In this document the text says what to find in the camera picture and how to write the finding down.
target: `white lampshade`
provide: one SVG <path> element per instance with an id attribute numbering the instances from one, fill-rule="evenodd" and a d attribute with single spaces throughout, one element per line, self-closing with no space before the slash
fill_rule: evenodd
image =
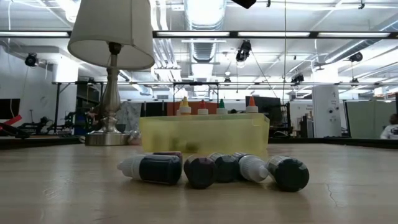
<path id="1" fill-rule="evenodd" d="M 69 52 L 82 61 L 110 67 L 109 42 L 122 45 L 119 69 L 142 70 L 153 66 L 148 0 L 81 0 Z"/>

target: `desk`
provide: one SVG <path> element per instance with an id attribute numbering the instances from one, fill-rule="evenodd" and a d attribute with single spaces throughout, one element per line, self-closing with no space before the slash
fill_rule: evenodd
<path id="1" fill-rule="evenodd" d="M 0 223 L 397 223 L 398 151 L 271 144 L 304 161 L 297 193 L 262 184 L 193 190 L 134 181 L 116 164 L 140 147 L 54 146 L 0 151 Z"/>

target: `table lamp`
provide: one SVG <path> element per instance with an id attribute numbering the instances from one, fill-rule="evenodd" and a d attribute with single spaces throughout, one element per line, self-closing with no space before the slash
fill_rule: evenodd
<path id="1" fill-rule="evenodd" d="M 102 128 L 87 134 L 85 144 L 127 144 L 128 135 L 115 127 L 121 106 L 118 73 L 119 69 L 151 68 L 155 63 L 148 0 L 82 0 L 68 50 L 84 62 L 106 67 L 108 72 L 99 106 Z"/>

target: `yellow plastic container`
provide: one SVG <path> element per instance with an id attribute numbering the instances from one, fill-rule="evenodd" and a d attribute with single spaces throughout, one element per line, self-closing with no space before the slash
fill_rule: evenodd
<path id="1" fill-rule="evenodd" d="M 146 152 L 246 152 L 268 157 L 269 119 L 263 114 L 141 118 L 140 130 Z"/>

